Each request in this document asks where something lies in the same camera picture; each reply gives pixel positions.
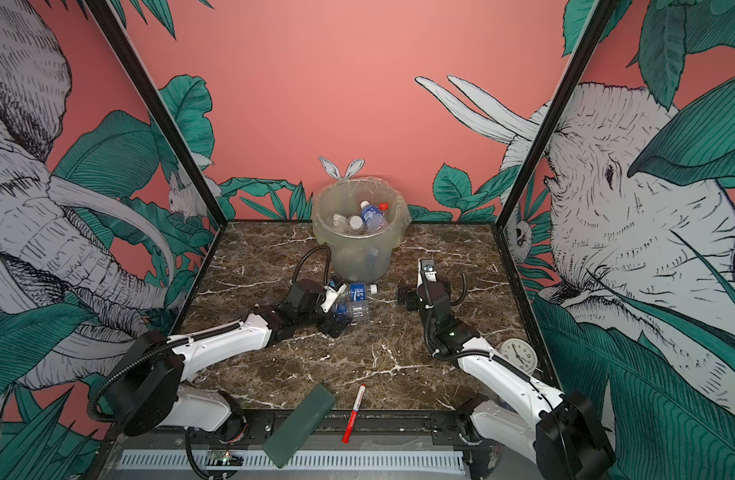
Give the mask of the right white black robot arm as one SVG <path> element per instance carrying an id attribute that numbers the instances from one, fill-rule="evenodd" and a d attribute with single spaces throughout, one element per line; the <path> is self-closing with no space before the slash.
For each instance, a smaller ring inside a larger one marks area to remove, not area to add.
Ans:
<path id="1" fill-rule="evenodd" d="M 545 479 L 601 479 L 615 465 L 613 446 L 593 403 L 551 387 L 509 362 L 473 326 L 457 319 L 441 282 L 425 278 L 397 290 L 399 304 L 419 312 L 433 358 L 451 362 L 499 396 L 467 414 L 475 438 L 493 440 L 533 462 Z"/>

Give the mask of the Pocari Sweat blue label bottle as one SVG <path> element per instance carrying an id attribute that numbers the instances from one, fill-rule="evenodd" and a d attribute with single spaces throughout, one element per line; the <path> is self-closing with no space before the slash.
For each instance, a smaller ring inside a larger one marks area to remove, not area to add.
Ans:
<path id="1" fill-rule="evenodd" d="M 369 302 L 367 300 L 337 303 L 335 305 L 335 314 L 340 321 L 349 323 L 366 322 L 371 318 Z"/>

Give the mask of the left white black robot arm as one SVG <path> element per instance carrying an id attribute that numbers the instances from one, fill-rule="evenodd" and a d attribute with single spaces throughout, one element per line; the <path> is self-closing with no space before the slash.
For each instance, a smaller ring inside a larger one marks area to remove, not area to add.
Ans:
<path id="1" fill-rule="evenodd" d="M 215 433 L 223 444 L 236 443 L 249 430 L 243 407 L 223 390 L 191 387 L 196 375 L 230 358 L 288 340 L 311 325 L 338 336 L 343 323 L 334 306 L 348 289 L 337 276 L 326 284 L 297 280 L 282 301 L 256 305 L 228 324 L 169 337 L 144 334 L 92 390 L 88 414 L 93 420 L 118 424 L 129 437 L 174 426 Z"/>

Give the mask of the blue label bottle white cap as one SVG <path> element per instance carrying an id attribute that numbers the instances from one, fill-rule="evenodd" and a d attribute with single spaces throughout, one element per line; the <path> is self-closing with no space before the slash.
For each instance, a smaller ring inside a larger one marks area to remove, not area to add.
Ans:
<path id="1" fill-rule="evenodd" d="M 385 215 L 381 213 L 381 209 L 377 205 L 371 204 L 369 201 L 362 201 L 360 206 L 367 233 L 373 234 L 387 228 L 387 219 L 385 219 Z"/>

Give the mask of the bottle with sunflower label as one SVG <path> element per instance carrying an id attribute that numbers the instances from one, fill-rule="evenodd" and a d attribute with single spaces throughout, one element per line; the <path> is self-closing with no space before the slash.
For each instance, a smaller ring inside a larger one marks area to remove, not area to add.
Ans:
<path id="1" fill-rule="evenodd" d="M 349 234 L 358 235 L 365 231 L 365 221 L 359 215 L 353 215 L 348 219 Z"/>

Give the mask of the clear bottle yellow white label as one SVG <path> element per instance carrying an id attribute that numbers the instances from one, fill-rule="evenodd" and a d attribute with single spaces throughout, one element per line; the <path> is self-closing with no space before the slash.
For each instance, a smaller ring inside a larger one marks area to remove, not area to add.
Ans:
<path id="1" fill-rule="evenodd" d="M 345 215 L 334 213 L 330 217 L 329 226 L 335 232 L 345 233 L 349 230 L 349 218 Z"/>

